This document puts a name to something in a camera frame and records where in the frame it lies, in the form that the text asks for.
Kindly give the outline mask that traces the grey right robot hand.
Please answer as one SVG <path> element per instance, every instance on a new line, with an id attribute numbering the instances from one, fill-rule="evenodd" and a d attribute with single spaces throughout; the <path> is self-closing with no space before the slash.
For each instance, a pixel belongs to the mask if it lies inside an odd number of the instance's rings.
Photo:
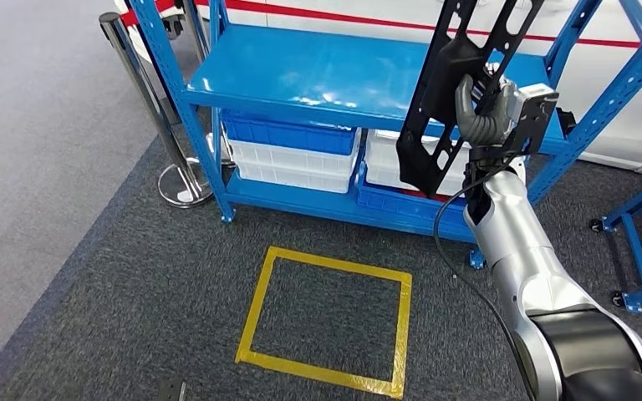
<path id="1" fill-rule="evenodd" d="M 509 100 L 517 90 L 516 84 L 500 78 L 500 91 L 489 96 L 480 114 L 476 114 L 471 100 L 474 82 L 465 74 L 455 91 L 456 123 L 465 139 L 477 140 L 483 135 L 502 135 L 510 125 Z"/>

